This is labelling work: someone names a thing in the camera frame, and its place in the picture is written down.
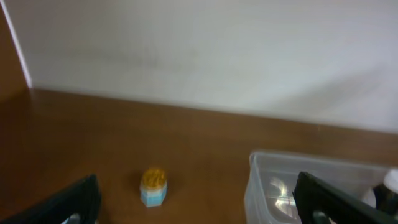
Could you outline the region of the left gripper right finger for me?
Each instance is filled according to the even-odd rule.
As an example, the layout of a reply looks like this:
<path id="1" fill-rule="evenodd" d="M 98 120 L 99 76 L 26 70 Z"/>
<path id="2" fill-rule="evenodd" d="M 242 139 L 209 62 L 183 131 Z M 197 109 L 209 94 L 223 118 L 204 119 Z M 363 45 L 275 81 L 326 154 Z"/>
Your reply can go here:
<path id="1" fill-rule="evenodd" d="M 392 215 L 348 195 L 308 172 L 300 172 L 293 191 L 302 223 L 397 224 Z"/>

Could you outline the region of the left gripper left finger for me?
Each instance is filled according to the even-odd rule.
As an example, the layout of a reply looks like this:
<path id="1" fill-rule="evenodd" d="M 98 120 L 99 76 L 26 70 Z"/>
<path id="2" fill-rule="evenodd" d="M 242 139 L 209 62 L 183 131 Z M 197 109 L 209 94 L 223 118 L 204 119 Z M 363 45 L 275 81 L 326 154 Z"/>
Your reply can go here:
<path id="1" fill-rule="evenodd" d="M 78 215 L 80 223 L 95 223 L 100 207 L 101 191 L 97 177 L 92 174 L 1 223 L 63 223 L 72 215 Z"/>

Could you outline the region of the dark bottle white cap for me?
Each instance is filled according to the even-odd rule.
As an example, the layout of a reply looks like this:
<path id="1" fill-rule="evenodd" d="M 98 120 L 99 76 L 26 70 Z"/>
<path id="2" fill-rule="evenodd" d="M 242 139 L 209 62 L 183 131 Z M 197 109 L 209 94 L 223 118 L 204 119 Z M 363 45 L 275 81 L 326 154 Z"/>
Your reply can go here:
<path id="1" fill-rule="evenodd" d="M 379 184 L 373 188 L 376 199 L 376 209 L 388 215 L 397 215 L 397 193 L 388 189 L 384 184 Z"/>

